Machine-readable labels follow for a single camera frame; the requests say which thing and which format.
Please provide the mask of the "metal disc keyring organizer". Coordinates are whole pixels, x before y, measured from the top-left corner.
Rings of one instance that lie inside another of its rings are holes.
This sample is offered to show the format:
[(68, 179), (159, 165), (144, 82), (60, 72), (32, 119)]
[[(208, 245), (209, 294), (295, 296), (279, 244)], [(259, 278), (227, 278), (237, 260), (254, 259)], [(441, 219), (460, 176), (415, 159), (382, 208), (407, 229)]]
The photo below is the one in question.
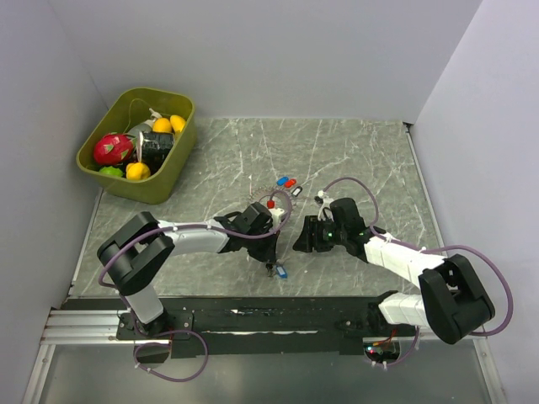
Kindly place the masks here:
[(247, 201), (249, 204), (259, 202), (268, 209), (280, 208), (288, 211), (296, 207), (296, 202), (291, 193), (279, 187), (259, 187), (254, 189)]

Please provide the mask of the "black white key tag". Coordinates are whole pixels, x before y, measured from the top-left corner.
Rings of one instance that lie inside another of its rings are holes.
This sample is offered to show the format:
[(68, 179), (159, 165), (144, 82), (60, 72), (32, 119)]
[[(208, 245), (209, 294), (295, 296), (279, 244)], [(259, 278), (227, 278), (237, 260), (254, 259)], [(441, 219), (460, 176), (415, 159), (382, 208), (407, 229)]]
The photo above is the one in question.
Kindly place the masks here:
[(291, 195), (294, 196), (294, 197), (297, 197), (297, 196), (299, 196), (301, 194), (301, 192), (302, 192), (302, 187), (297, 186), (292, 190)]

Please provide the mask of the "red key tag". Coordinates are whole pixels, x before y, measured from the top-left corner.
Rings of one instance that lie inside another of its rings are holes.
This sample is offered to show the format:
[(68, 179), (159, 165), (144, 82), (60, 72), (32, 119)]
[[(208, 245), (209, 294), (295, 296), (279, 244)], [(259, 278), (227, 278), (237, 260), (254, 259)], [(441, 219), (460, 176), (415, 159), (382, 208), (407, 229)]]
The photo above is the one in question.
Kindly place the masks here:
[(295, 180), (294, 178), (292, 178), (292, 179), (289, 179), (289, 180), (285, 183), (285, 187), (286, 187), (286, 188), (291, 188), (291, 187), (293, 187), (295, 184), (296, 184), (296, 180)]

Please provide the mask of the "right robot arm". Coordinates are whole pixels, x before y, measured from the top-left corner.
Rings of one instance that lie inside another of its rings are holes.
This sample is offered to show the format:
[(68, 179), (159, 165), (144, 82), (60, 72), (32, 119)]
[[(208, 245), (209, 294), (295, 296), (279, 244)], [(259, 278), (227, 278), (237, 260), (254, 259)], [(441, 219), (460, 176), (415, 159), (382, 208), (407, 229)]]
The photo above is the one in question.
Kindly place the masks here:
[(351, 198), (322, 200), (319, 212), (305, 217), (293, 248), (325, 253), (335, 246), (391, 271), (420, 291), (392, 292), (378, 303), (367, 317), (377, 335), (387, 335), (396, 325), (427, 327), (443, 342), (454, 344), (495, 315), (494, 304), (466, 257), (428, 254), (399, 244), (390, 233), (367, 226)]

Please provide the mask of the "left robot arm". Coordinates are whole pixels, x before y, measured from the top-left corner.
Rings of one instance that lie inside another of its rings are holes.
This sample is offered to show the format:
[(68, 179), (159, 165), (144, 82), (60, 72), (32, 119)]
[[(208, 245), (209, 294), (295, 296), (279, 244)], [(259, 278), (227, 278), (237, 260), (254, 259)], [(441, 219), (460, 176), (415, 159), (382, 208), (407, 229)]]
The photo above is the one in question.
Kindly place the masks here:
[(123, 225), (97, 251), (103, 265), (99, 283), (117, 290), (134, 314), (134, 328), (157, 338), (173, 323), (157, 297), (152, 281), (165, 261), (189, 253), (233, 253), (244, 249), (249, 257), (276, 265), (276, 243), (286, 212), (254, 202), (242, 212), (208, 221), (159, 221), (143, 211)]

